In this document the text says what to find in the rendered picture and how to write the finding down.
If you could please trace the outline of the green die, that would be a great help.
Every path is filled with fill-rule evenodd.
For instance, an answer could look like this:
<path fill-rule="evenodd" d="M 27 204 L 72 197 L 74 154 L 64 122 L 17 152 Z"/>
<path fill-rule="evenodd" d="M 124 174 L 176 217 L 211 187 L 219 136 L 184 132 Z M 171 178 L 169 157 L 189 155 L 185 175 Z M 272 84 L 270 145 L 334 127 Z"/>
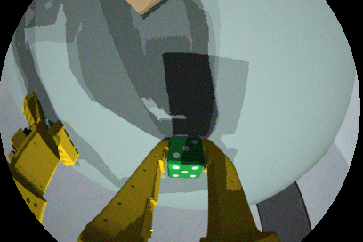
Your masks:
<path fill-rule="evenodd" d="M 170 138 L 167 155 L 167 171 L 170 178 L 198 178 L 204 164 L 201 138 Z"/>

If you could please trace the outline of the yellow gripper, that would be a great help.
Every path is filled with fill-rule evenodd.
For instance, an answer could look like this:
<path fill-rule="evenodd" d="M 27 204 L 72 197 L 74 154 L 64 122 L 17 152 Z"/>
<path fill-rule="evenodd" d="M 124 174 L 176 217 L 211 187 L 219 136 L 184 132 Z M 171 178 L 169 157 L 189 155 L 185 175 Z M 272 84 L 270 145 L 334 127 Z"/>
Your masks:
<path fill-rule="evenodd" d="M 169 143 L 164 139 L 155 146 L 77 242 L 148 242 Z M 212 141 L 202 139 L 202 147 L 208 224 L 199 242 L 280 242 L 275 231 L 257 229 L 234 164 Z"/>

